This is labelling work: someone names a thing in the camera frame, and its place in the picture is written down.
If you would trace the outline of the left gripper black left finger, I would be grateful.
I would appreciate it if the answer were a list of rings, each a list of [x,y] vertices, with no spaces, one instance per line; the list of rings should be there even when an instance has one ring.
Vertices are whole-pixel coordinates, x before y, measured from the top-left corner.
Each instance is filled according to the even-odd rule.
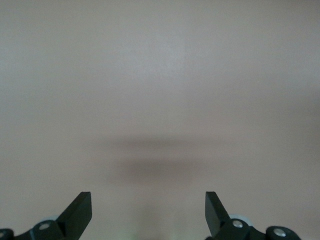
[[[15,235],[10,228],[2,228],[0,238],[2,240],[78,240],[91,219],[91,193],[81,192],[57,219],[43,220],[20,235]]]

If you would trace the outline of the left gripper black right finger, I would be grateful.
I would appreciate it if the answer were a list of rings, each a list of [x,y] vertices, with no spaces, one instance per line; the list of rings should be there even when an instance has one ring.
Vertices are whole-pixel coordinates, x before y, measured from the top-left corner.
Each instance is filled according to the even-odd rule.
[[[205,193],[205,220],[208,240],[299,240],[300,237],[284,226],[270,226],[260,232],[238,217],[230,217],[214,191]]]

